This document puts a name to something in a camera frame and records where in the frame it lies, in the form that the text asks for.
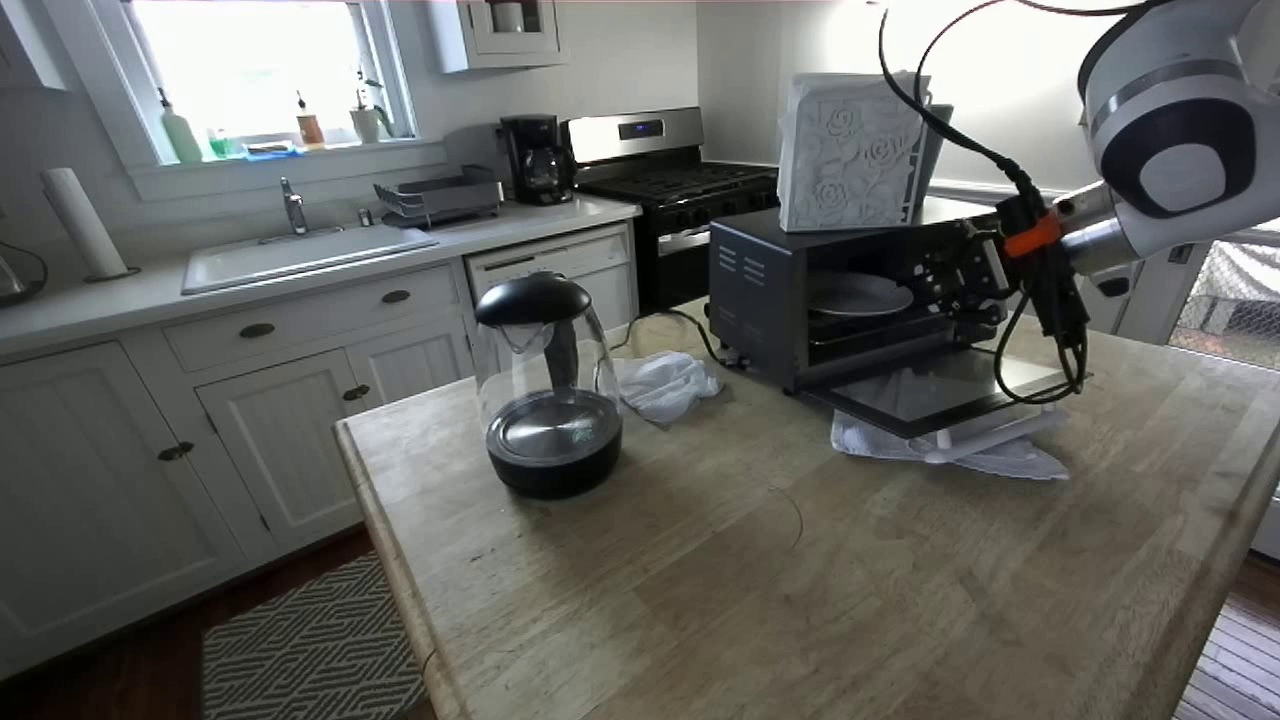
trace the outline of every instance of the faucet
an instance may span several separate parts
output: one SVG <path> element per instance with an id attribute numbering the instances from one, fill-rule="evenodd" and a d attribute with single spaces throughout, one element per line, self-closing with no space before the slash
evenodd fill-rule
<path id="1" fill-rule="evenodd" d="M 296 196 L 286 175 L 279 175 L 279 199 L 283 199 L 283 217 L 286 217 L 292 235 L 306 235 L 310 224 L 306 224 L 306 210 L 304 210 L 304 196 Z"/>

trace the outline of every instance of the kitchen sink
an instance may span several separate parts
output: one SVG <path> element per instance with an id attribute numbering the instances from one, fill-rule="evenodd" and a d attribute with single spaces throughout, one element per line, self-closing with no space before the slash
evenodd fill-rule
<path id="1" fill-rule="evenodd" d="M 416 228 L 326 228 L 201 247 L 187 261 L 182 297 L 301 274 L 373 256 L 420 253 L 440 241 Z"/>

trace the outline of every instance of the oven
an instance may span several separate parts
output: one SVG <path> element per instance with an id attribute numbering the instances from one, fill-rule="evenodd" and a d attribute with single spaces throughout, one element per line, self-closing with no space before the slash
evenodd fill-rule
<path id="1" fill-rule="evenodd" d="M 699 159 L 699 113 L 566 119 L 575 184 L 592 196 L 640 205 L 640 313 L 707 297 L 707 221 L 775 206 L 775 173 Z"/>

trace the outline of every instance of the dish rack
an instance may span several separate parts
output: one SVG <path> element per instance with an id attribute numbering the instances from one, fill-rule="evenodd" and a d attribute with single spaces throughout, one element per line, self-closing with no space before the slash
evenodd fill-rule
<path id="1" fill-rule="evenodd" d="M 472 217 L 495 217 L 504 205 L 501 179 L 485 165 L 462 165 L 454 175 L 411 179 L 411 184 L 373 184 L 382 224 L 397 228 L 440 228 Z"/>

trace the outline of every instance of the wooden table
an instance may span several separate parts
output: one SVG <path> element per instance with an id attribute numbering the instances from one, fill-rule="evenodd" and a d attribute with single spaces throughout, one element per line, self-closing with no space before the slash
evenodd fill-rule
<path id="1" fill-rule="evenodd" d="M 633 353 L 699 346 L 643 318 Z M 1167 720 L 1270 495 L 1280 378 L 1096 337 L 1068 482 L 847 460 L 748 375 L 579 498 L 511 498 L 472 382 L 338 423 L 440 717 Z"/>

